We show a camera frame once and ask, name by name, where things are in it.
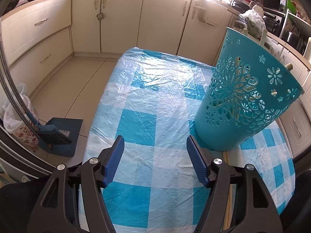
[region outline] white shelf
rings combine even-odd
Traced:
[[[304,34],[306,37],[311,37],[311,25],[290,12],[288,14],[294,20],[301,33]]]

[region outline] blue gripper pad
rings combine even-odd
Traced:
[[[207,178],[207,167],[201,158],[195,143],[190,137],[187,138],[187,151],[199,182],[206,187],[209,183]]]
[[[116,142],[112,145],[111,149],[113,151],[105,166],[105,176],[103,179],[103,184],[105,187],[107,187],[108,184],[112,182],[116,174],[118,165],[120,163],[124,151],[124,138],[122,136],[120,136],[119,139],[117,138]]]

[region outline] cabinet handle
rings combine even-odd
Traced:
[[[185,5],[183,7],[183,16],[185,15],[186,10],[187,10],[187,3],[188,3],[188,1],[185,1]]]
[[[295,127],[296,127],[296,129],[297,129],[297,131],[298,131],[298,133],[299,133],[299,137],[301,137],[301,132],[299,131],[299,128],[298,128],[298,125],[297,125],[297,123],[296,123],[295,118],[293,118],[293,121],[294,121]]]
[[[97,2],[98,2],[98,0],[94,0],[94,7],[95,7],[95,10],[97,10]]]
[[[274,57],[276,57],[278,54],[280,54],[280,51],[277,51],[274,55]]]
[[[45,21],[47,21],[48,19],[49,19],[49,18],[42,19],[40,22],[35,23],[35,26],[38,25],[38,24],[41,24],[41,23],[43,23],[43,22],[45,22]]]
[[[105,9],[105,2],[106,0],[103,0],[102,4],[103,4],[103,9]]]
[[[281,61],[282,58],[284,58],[284,60],[285,60],[285,55],[284,55],[284,54],[283,54],[282,57],[280,58],[280,62],[281,62],[281,63],[282,63],[282,61]]]
[[[44,58],[43,60],[41,60],[40,63],[42,63],[43,61],[45,61],[46,59],[48,59],[51,55],[52,55],[52,54],[49,53],[49,55],[48,55],[46,58]]]
[[[191,19],[194,19],[194,15],[195,15],[196,12],[197,12],[197,9],[194,7],[194,8],[193,8],[193,12],[192,12],[192,17],[191,17]]]

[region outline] checkered tablecloth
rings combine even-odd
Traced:
[[[84,161],[110,147],[125,149],[114,181],[103,190],[118,233],[193,232],[209,190],[198,182],[186,150],[196,111],[214,68],[185,58],[129,49],[119,59],[98,105]],[[212,152],[222,158],[221,152]],[[228,153],[230,163],[252,163],[282,211],[294,191],[294,167],[272,123]],[[88,229],[79,197],[80,225]]]

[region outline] trash bag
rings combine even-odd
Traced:
[[[247,25],[248,33],[254,38],[261,37],[263,29],[266,28],[265,22],[255,10],[248,10],[238,16],[238,20]]]
[[[30,99],[26,95],[21,95],[24,103],[30,109],[31,113],[38,120],[38,113],[35,108],[32,106]],[[3,125],[6,131],[10,134],[16,136],[19,140],[24,142],[26,145],[32,147],[33,149],[38,148],[38,138],[33,134],[26,124],[18,116],[17,112],[13,108],[12,104],[9,104],[4,113]]]
[[[26,95],[26,89],[27,89],[27,86],[25,83],[19,83],[17,86],[16,86],[17,90],[18,90],[18,93],[20,95]],[[2,106],[2,108],[0,108],[0,116],[3,118],[4,117],[4,113],[5,113],[5,110],[7,109],[7,107],[9,106],[10,104],[10,101],[9,99],[6,99],[4,101],[4,104]]]

